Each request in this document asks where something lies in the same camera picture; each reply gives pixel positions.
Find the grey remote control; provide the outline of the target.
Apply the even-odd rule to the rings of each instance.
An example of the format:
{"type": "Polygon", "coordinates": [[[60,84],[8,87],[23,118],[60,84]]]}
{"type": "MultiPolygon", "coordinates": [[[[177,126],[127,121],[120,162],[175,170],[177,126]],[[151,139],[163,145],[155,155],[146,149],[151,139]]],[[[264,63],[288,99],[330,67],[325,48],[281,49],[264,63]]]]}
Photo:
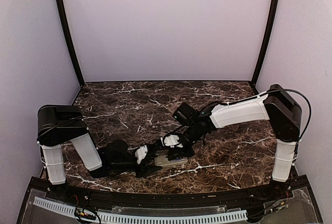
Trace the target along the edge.
{"type": "Polygon", "coordinates": [[[175,160],[169,160],[167,157],[168,151],[162,150],[157,152],[157,156],[154,158],[154,164],[162,168],[184,166],[188,163],[187,158],[177,158],[175,160]]]}

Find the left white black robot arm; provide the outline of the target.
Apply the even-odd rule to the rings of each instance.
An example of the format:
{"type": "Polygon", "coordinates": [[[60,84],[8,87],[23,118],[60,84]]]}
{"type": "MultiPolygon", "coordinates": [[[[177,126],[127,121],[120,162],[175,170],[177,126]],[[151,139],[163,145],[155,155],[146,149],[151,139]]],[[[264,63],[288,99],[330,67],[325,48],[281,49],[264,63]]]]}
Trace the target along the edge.
{"type": "Polygon", "coordinates": [[[155,145],[143,145],[133,152],[120,139],[97,148],[77,106],[44,105],[37,112],[37,143],[43,152],[53,193],[62,201],[73,197],[73,189],[66,182],[62,145],[70,142],[93,178],[108,177],[112,173],[134,172],[147,177],[162,169],[152,163],[155,145]]]}

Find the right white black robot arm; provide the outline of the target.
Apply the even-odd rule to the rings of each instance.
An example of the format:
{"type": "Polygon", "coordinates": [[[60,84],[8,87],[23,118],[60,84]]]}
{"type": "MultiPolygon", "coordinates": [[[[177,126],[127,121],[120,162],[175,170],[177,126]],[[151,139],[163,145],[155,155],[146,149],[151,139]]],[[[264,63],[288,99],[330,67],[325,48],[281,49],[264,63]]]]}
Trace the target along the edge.
{"type": "Polygon", "coordinates": [[[186,130],[173,131],[161,138],[162,145],[188,150],[200,138],[216,129],[257,120],[269,121],[277,141],[273,182],[265,188],[265,196],[276,200],[285,191],[291,167],[297,157],[298,144],[306,131],[301,127],[301,106],[290,96],[291,89],[279,84],[258,95],[236,102],[213,102],[201,110],[182,103],[173,118],[186,130]]]}

